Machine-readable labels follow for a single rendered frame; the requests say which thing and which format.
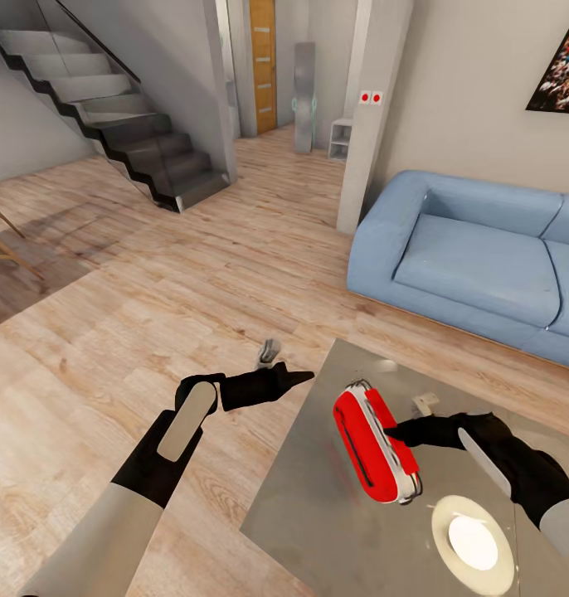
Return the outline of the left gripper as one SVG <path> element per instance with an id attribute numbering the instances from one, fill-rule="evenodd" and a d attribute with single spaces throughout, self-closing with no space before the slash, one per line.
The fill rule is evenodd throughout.
<path id="1" fill-rule="evenodd" d="M 313 376 L 313 371 L 288 372 L 285 361 L 277 362 L 270 369 L 242 374 L 248 392 L 246 406 L 274 402 L 286 394 L 292 386 Z"/>

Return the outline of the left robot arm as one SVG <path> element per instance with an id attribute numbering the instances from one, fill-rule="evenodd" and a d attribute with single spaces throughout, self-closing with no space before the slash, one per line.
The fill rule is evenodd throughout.
<path id="1" fill-rule="evenodd" d="M 148 541 L 203 435 L 202 423 L 223 410 L 274 402 L 313 371 L 288 372 L 277 357 L 282 342 L 263 341 L 254 371 L 189 376 L 175 391 L 175 411 L 163 410 L 135 451 L 110 479 L 69 536 L 14 597 L 125 597 Z M 159 506 L 162 505 L 162 507 Z"/>

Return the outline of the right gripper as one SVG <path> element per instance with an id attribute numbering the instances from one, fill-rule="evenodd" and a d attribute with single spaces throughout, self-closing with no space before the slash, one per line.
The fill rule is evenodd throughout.
<path id="1" fill-rule="evenodd" d="M 399 423 L 395 429 L 383 429 L 385 435 L 396 440 L 404 441 L 406 447 L 415 448 L 419 444 L 428 444 L 445 448 L 444 443 L 437 436 L 437 421 L 440 417 L 428 415 Z"/>

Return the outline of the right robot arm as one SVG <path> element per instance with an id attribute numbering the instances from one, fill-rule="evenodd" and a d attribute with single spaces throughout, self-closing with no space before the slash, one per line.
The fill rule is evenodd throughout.
<path id="1" fill-rule="evenodd" d="M 412 398 L 407 407 L 416 411 L 414 419 L 383 432 L 409 448 L 428 444 L 468 450 L 569 566 L 569 478 L 561 465 L 513 436 L 493 411 L 435 416 L 429 407 L 437 403 L 432 392 Z"/>

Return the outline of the radio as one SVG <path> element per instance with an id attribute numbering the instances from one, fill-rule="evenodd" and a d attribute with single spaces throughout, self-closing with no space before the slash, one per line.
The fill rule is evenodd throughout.
<path id="1" fill-rule="evenodd" d="M 418 497 L 420 468 L 404 441 L 383 432 L 398 424 L 377 389 L 364 382 L 350 384 L 335 403 L 333 416 L 370 498 L 409 505 Z"/>

